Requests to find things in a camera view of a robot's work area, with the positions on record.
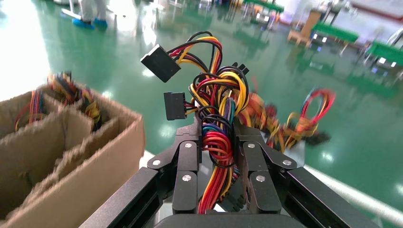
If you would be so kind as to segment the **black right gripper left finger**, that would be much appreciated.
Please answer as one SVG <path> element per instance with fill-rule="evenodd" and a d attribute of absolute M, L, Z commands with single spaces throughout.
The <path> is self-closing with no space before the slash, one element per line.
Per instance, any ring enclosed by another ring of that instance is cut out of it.
<path fill-rule="evenodd" d="M 82 228 L 157 228 L 164 200 L 173 214 L 195 214 L 198 205 L 201 130 L 197 123 L 178 129 L 174 143 L 150 159 L 84 223 Z"/>

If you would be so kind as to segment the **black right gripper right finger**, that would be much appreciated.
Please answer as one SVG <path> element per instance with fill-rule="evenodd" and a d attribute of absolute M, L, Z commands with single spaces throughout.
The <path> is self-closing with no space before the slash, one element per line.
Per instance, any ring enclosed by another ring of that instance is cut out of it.
<path fill-rule="evenodd" d="M 374 228 L 376 224 L 286 155 L 259 130 L 235 125 L 247 209 L 260 227 Z"/>

